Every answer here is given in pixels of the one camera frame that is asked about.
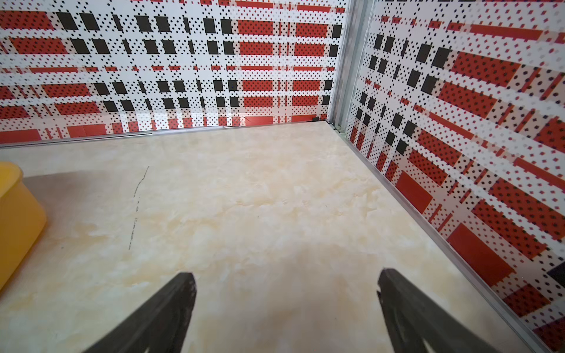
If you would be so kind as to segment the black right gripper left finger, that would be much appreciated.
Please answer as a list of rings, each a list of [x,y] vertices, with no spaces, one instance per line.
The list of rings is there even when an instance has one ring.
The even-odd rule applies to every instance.
[[[194,275],[179,273],[86,351],[180,352],[196,298]]]

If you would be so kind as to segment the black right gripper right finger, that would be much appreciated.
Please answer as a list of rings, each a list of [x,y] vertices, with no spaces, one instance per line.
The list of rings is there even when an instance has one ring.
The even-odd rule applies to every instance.
[[[377,291],[395,352],[496,352],[395,269],[380,273]]]

